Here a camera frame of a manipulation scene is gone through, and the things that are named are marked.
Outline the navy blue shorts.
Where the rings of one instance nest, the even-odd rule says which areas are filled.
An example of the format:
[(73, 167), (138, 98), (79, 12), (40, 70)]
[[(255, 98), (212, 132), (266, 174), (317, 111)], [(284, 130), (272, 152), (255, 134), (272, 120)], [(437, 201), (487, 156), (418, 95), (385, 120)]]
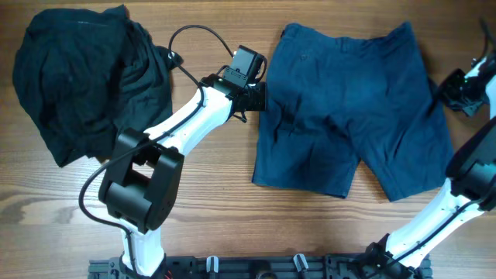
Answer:
[(453, 146), (412, 25), (373, 39), (285, 26), (252, 181), (345, 198), (359, 163), (397, 201), (443, 185)]

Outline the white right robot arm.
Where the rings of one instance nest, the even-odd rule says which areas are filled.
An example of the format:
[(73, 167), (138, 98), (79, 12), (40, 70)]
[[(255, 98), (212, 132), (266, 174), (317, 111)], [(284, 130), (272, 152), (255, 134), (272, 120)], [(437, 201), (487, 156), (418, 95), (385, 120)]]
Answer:
[(495, 53), (453, 72), (440, 93), (453, 110), (487, 104), (489, 121), (453, 156), (434, 199), (410, 223), (372, 243), (358, 278), (418, 278), (429, 253), (465, 222), (495, 208)]

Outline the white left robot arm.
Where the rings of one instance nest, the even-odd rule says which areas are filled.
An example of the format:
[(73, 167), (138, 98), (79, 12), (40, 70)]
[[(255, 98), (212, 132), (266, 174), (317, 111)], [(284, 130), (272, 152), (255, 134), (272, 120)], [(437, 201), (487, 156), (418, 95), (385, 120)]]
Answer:
[(231, 117), (267, 107), (267, 58), (239, 46), (232, 63), (198, 82), (193, 98), (162, 123), (127, 129), (116, 142), (98, 198), (122, 227), (120, 257), (93, 260), (90, 278), (170, 278), (160, 227), (177, 198), (185, 157)]

